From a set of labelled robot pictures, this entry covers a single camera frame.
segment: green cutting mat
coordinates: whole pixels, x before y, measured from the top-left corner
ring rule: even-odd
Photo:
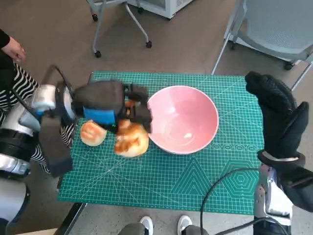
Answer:
[[[263,148],[262,114],[246,92],[244,77],[146,72],[94,72],[92,81],[118,79],[149,88],[150,95],[173,85],[195,87],[217,106],[220,126],[204,150],[172,155],[150,143],[147,153],[128,159],[113,152],[109,134],[98,147],[84,145],[76,132],[74,170],[65,175],[59,200],[145,208],[199,211],[209,187],[225,173],[258,167]],[[78,130],[86,120],[80,120]],[[217,186],[205,211],[252,214],[257,172],[235,173]]]

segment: striped pants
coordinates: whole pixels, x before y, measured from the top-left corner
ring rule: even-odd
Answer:
[[[26,100],[28,97],[33,95],[36,88],[39,87],[39,84],[18,64],[14,63],[14,67],[15,77],[13,82],[13,89],[20,95],[23,100]],[[17,103],[18,100],[11,91],[0,91],[0,125],[6,118],[5,114],[7,114],[10,111],[10,108]],[[60,133],[64,143],[67,146],[71,145],[74,127],[75,123],[68,126],[61,124]],[[38,163],[42,167],[44,172],[50,173],[39,144],[34,149],[31,160]]]

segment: bowl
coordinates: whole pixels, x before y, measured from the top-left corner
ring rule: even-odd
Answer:
[[[150,139],[173,154],[190,154],[205,148],[215,137],[219,114],[202,91],[172,86],[155,93],[148,101],[152,112]]]

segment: chair leg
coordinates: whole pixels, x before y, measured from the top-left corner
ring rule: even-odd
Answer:
[[[93,21],[97,22],[97,21],[98,21],[98,16],[97,16],[97,14],[95,14],[95,13],[93,12],[92,7],[90,7],[90,13],[91,13],[91,16],[92,16]]]
[[[100,20],[98,21],[97,30],[96,30],[96,33],[94,35],[94,39],[93,39],[93,42],[92,42],[92,50],[93,50],[93,52],[94,52],[94,54],[95,54],[95,56],[97,58],[101,57],[101,53],[96,49],[96,44],[97,44],[98,34],[99,34],[99,31],[100,31],[100,26],[101,26],[102,19],[103,19],[103,16],[104,16],[104,8],[106,7],[106,2],[107,2],[107,0],[103,0],[103,3],[101,5],[100,15],[99,15]]]
[[[227,42],[228,42],[228,40],[229,40],[229,38],[230,38],[230,35],[231,35],[231,34],[229,33],[229,34],[227,35],[225,41],[224,41],[222,50],[221,50],[221,52],[220,52],[220,54],[219,54],[219,57],[217,58],[217,61],[216,61],[215,65],[214,65],[214,68],[213,68],[213,70],[212,70],[212,72],[211,72],[211,75],[214,75],[214,73],[215,73],[215,70],[216,70],[216,68],[217,68],[217,65],[218,65],[219,62],[220,62],[220,59],[221,59],[222,54],[223,54],[223,52],[224,52],[224,50],[225,50],[225,47],[226,47]]]
[[[298,86],[298,84],[300,83],[302,78],[304,78],[304,76],[307,74],[307,72],[310,70],[312,65],[313,65],[313,62],[309,63],[309,65],[305,68],[305,70],[302,72],[300,77],[298,77],[298,79],[296,80],[295,84],[291,87],[291,91],[293,91]]]
[[[237,39],[238,39],[237,36],[233,36],[233,40],[230,41],[231,42],[231,47],[230,47],[231,50],[235,49],[235,45],[236,45]]]
[[[138,13],[142,14],[144,9],[141,7],[141,0],[136,0],[136,2],[137,2]]]
[[[286,61],[284,65],[284,69],[289,71],[292,69],[293,66],[297,63],[297,60],[291,60],[291,61]]]
[[[143,33],[143,35],[145,36],[146,38],[146,47],[151,47],[152,44],[151,44],[151,41],[149,41],[149,37],[148,37],[148,34],[146,33],[146,31],[143,29],[143,27],[141,26],[141,24],[138,22],[138,20],[136,19],[136,17],[133,15],[133,13],[131,12],[131,10],[129,9],[129,6],[127,4],[127,2],[125,3],[125,7],[126,7],[126,10],[128,12],[128,14],[131,16],[131,18],[133,19],[133,21],[136,23],[136,25],[138,26],[138,28],[140,28],[141,32]]]

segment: black glove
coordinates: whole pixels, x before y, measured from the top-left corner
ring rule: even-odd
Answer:
[[[275,158],[298,157],[297,148],[309,122],[309,104],[297,107],[290,89],[270,75],[249,72],[246,90],[257,96],[263,114],[264,149]]]
[[[126,96],[138,105],[125,105]],[[76,114],[92,119],[113,133],[117,132],[120,119],[142,124],[151,133],[152,117],[147,100],[148,90],[145,87],[109,80],[91,82],[77,88],[72,106]]]

